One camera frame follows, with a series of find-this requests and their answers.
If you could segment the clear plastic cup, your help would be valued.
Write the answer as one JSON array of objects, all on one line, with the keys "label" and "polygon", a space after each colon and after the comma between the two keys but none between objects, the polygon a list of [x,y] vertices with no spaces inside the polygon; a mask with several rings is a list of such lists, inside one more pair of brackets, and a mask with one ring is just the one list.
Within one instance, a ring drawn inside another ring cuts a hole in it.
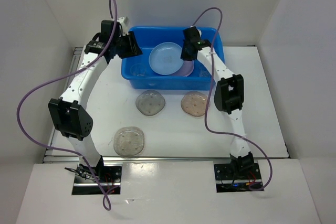
[{"label": "clear plastic cup", "polygon": [[145,77],[146,65],[141,64],[141,63],[136,63],[131,66],[130,73],[135,77]]},{"label": "clear plastic cup", "polygon": [[200,78],[210,78],[211,73],[204,67],[202,64],[199,65],[199,73],[198,76]]}]

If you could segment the purple plastic plate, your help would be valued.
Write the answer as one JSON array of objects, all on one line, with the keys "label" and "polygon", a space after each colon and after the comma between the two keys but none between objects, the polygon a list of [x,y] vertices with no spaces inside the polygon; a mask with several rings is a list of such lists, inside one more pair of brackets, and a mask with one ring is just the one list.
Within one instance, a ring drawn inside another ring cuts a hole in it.
[{"label": "purple plastic plate", "polygon": [[187,77],[194,70],[194,61],[184,61],[180,68],[180,76]]}]

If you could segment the blue plastic plate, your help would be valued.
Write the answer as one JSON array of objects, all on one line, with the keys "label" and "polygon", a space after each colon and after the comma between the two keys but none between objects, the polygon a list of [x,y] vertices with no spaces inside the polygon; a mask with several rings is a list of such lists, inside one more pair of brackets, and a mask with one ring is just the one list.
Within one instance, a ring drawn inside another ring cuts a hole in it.
[{"label": "blue plastic plate", "polygon": [[160,75],[168,76],[183,65],[182,47],[173,42],[164,42],[154,47],[149,55],[149,66]]}]

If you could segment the grey translucent plate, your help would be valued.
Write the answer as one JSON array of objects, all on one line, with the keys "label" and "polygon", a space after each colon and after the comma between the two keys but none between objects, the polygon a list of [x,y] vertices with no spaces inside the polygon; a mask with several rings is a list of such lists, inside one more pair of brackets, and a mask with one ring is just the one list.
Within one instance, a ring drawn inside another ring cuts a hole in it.
[{"label": "grey translucent plate", "polygon": [[137,97],[135,105],[143,115],[154,116],[165,107],[165,98],[155,90],[147,90]]}]

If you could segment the brown translucent plate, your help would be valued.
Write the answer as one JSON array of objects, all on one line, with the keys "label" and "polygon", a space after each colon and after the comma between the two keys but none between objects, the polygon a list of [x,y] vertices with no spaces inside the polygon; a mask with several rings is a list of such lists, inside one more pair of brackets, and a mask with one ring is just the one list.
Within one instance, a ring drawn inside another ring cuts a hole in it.
[{"label": "brown translucent plate", "polygon": [[208,96],[201,92],[190,91],[184,95],[180,105],[185,113],[198,118],[205,115],[207,99]]}]

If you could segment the clear textured plate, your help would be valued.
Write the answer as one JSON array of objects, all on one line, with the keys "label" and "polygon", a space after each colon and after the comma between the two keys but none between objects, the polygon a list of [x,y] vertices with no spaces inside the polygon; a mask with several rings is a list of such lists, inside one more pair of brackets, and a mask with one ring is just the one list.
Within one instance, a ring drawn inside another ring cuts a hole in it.
[{"label": "clear textured plate", "polygon": [[120,128],[113,138],[113,148],[119,156],[136,156],[143,151],[144,146],[145,135],[135,126]]}]

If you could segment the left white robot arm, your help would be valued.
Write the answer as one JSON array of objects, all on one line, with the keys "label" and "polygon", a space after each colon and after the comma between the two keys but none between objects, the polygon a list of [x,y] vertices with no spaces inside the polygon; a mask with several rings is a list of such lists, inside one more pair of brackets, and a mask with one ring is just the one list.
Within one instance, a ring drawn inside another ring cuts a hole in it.
[{"label": "left white robot arm", "polygon": [[93,119],[87,112],[87,102],[100,75],[114,56],[121,59],[142,54],[135,34],[128,29],[127,17],[103,20],[101,30],[84,48],[82,64],[69,87],[58,99],[48,103],[57,131],[80,153],[80,172],[86,172],[93,182],[104,178],[103,158],[92,137]]}]

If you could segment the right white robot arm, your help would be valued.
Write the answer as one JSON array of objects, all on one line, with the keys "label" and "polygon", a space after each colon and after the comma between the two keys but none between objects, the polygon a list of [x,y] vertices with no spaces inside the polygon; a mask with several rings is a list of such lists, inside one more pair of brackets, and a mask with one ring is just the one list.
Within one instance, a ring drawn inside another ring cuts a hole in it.
[{"label": "right white robot arm", "polygon": [[244,78],[234,74],[215,52],[200,31],[191,26],[183,30],[184,40],[181,59],[200,62],[211,74],[211,85],[215,85],[213,96],[215,108],[227,114],[232,126],[233,140],[230,144],[230,172],[233,179],[243,178],[254,165],[254,157],[244,140],[245,129],[242,119],[244,102]]}]

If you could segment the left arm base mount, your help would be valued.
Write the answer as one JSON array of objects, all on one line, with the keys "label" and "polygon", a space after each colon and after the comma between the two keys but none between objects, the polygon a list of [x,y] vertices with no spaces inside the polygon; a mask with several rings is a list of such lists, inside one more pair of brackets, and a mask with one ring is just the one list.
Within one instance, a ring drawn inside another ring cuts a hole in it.
[{"label": "left arm base mount", "polygon": [[[76,168],[65,167],[74,174],[72,195],[102,195],[98,184],[89,169],[78,165]],[[109,195],[119,195],[121,192],[122,166],[106,166],[101,177],[96,175],[103,191]]]}]

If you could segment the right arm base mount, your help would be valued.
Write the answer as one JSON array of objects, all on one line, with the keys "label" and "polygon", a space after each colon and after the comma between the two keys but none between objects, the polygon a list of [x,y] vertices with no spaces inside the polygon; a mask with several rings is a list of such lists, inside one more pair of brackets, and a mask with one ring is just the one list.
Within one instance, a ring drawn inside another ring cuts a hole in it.
[{"label": "right arm base mount", "polygon": [[248,192],[259,190],[263,186],[257,162],[236,175],[229,161],[215,161],[213,167],[217,193]]}]

